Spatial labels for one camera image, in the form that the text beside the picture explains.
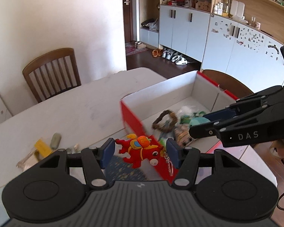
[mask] horse toy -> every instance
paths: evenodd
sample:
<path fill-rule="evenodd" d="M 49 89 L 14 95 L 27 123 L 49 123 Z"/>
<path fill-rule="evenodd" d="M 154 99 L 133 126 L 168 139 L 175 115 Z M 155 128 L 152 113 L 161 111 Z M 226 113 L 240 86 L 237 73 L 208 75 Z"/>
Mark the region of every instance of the horse toy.
<path fill-rule="evenodd" d="M 140 167 L 144 159 L 148 159 L 152 166 L 158 164 L 163 146 L 151 145 L 151 139 L 144 135 L 137 137 L 135 134 L 129 134 L 126 137 L 129 140 L 115 139 L 116 144 L 122 145 L 119 154 L 127 152 L 130 155 L 130 158 L 123 158 L 124 162 L 133 164 L 132 168 Z"/>

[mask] dining table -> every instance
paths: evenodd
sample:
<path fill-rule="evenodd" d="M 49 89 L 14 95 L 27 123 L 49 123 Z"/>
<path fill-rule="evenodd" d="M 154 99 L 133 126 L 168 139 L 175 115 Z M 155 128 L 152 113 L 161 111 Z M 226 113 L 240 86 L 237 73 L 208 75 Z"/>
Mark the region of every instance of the dining table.
<path fill-rule="evenodd" d="M 0 124 L 0 188 L 22 173 L 16 164 L 42 139 L 50 144 L 61 134 L 59 148 L 79 144 L 101 146 L 109 137 L 126 135 L 120 100 L 128 94 L 166 80 L 147 68 L 121 71 L 49 98 Z M 277 185 L 265 162 L 248 147 L 240 158 Z"/>

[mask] door handle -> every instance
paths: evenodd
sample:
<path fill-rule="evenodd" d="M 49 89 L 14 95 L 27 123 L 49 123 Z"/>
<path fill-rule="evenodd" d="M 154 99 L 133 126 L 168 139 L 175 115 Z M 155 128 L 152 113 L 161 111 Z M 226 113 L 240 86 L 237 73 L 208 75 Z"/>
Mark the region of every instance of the door handle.
<path fill-rule="evenodd" d="M 129 3 L 130 3 L 130 0 L 125 0 L 125 5 L 129 5 Z"/>
<path fill-rule="evenodd" d="M 233 34 L 235 33 L 235 26 L 231 26 L 231 28 L 232 28 L 231 35 L 233 36 Z"/>
<path fill-rule="evenodd" d="M 237 33 L 236 38 L 238 38 L 238 37 L 239 37 L 239 33 L 240 33 L 240 28 L 238 27 L 238 33 Z"/>

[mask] cabinet handle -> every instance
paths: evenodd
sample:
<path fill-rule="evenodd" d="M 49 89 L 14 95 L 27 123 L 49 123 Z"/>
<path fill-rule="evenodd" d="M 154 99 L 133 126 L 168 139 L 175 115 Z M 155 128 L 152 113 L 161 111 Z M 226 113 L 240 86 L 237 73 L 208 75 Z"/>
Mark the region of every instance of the cabinet handle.
<path fill-rule="evenodd" d="M 237 34 L 236 38 L 239 37 L 239 33 L 240 33 L 240 28 L 238 27 L 238 34 Z"/>
<path fill-rule="evenodd" d="M 235 26 L 231 26 L 231 28 L 232 28 L 232 33 L 231 33 L 231 35 L 232 35 L 232 37 L 233 37 L 233 34 L 234 34 L 234 32 L 235 32 Z"/>

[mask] brown wooden chair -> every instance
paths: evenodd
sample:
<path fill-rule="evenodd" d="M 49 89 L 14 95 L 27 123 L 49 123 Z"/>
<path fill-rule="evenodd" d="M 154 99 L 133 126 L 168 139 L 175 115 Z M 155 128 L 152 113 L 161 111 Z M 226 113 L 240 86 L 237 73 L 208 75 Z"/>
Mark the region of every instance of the brown wooden chair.
<path fill-rule="evenodd" d="M 53 50 L 31 61 L 23 76 L 40 103 L 81 85 L 74 50 Z"/>
<path fill-rule="evenodd" d="M 202 73 L 219 84 L 221 89 L 227 89 L 238 98 L 253 94 L 244 84 L 226 73 L 209 69 L 203 70 Z"/>

